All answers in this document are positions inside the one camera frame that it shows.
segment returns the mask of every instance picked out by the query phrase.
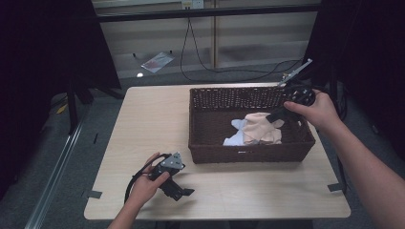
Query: brown wicker basket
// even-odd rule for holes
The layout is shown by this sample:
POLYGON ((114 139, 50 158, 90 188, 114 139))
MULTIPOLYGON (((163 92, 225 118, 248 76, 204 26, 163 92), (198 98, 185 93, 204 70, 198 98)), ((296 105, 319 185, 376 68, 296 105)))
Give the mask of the brown wicker basket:
POLYGON ((315 144, 302 116, 284 119, 282 144, 223 145, 237 132, 231 120, 244 119, 251 113, 270 113, 284 101, 282 89, 276 87, 191 89, 188 148, 194 163, 302 161, 315 144))

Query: wooden tabletop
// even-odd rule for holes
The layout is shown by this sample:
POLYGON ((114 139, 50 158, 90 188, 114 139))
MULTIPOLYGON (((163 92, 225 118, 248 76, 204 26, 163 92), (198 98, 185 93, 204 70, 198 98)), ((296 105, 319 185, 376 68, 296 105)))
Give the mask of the wooden tabletop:
POLYGON ((155 152, 180 152, 186 167, 174 176, 195 189, 179 201, 162 190, 137 219, 324 219, 346 218, 351 209, 312 126, 316 143, 302 162, 194 164, 188 143, 189 90, 201 87, 263 87, 274 84, 183 85, 130 88, 119 112, 93 190, 86 219, 113 219, 126 186, 155 152))

